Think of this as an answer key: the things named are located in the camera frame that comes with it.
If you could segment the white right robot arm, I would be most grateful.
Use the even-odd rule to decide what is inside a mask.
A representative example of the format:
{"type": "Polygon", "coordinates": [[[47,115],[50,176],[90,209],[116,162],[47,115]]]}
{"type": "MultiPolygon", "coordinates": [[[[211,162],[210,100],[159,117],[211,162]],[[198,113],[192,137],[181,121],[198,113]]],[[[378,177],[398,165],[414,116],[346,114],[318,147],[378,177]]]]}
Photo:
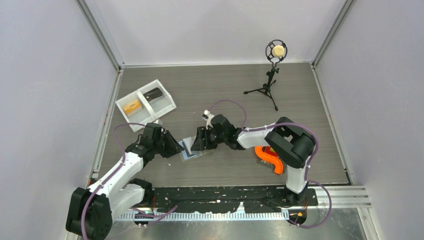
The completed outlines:
{"type": "Polygon", "coordinates": [[[271,147],[287,166],[285,198],[291,205],[299,205],[306,197],[308,165],[316,154],[318,141],[305,127],[281,117],[277,122],[261,127],[235,127],[222,114],[208,110],[202,115],[205,126],[197,128],[191,151],[214,150],[225,144],[232,150],[271,147]]]}

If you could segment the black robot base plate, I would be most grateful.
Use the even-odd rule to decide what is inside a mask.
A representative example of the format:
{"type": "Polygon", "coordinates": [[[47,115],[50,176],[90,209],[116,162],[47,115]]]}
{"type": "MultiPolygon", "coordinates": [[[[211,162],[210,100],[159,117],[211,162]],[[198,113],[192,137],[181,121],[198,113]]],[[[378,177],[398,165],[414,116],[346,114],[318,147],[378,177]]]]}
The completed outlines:
{"type": "Polygon", "coordinates": [[[243,207],[247,213],[277,213],[283,208],[315,207],[316,191],[308,188],[301,197],[295,197],[284,186],[197,186],[155,187],[148,194],[147,203],[136,208],[166,213],[176,207],[176,213],[234,213],[243,207]]]}

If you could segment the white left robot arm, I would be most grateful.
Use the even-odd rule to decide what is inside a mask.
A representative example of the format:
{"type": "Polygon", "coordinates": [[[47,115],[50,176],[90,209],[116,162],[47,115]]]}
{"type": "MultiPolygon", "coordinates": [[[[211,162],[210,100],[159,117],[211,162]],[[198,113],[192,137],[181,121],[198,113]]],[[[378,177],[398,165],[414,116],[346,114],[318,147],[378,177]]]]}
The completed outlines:
{"type": "Polygon", "coordinates": [[[170,158],[184,148],[158,123],[143,125],[137,140],[122,147],[122,156],[99,180],[76,188],[70,198],[65,229],[85,240],[104,240],[113,222],[129,208],[154,201],[150,182],[135,178],[156,155],[170,158]]]}

